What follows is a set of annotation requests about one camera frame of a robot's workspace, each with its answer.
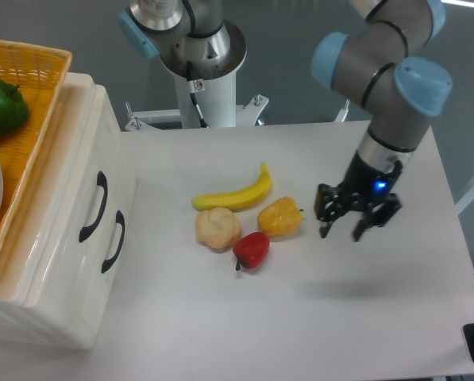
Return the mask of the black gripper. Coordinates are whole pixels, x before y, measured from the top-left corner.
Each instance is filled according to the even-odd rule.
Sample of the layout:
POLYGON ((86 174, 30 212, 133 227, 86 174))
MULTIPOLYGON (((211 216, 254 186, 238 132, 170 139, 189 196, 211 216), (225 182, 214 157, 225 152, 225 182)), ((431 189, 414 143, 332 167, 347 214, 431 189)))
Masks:
POLYGON ((384 227, 402 207, 399 196, 391 192, 402 172, 403 163, 396 158, 391 169, 380 171, 356 153, 338 187, 318 185, 314 212, 321 237, 326 238, 333 223, 350 210, 363 211, 352 233, 355 242, 367 230, 384 227))

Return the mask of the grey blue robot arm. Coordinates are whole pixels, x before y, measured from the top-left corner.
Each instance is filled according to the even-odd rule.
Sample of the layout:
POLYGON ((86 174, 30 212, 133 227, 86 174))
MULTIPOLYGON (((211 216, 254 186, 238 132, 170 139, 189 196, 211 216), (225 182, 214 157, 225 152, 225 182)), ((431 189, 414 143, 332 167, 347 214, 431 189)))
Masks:
MULTIPOLYGON (((355 1, 367 22, 356 38, 330 33, 312 55, 310 71, 325 87, 372 117, 335 187, 318 186, 314 211, 327 235, 348 212, 361 217, 353 237, 384 226, 400 209, 393 186, 452 88, 450 74, 416 52, 445 24, 440 1, 355 1)), ((255 125, 266 106, 255 98, 236 103, 237 70, 245 38, 222 16, 219 1, 132 1, 118 22, 146 58, 159 57, 175 80, 178 115, 185 129, 255 125)))

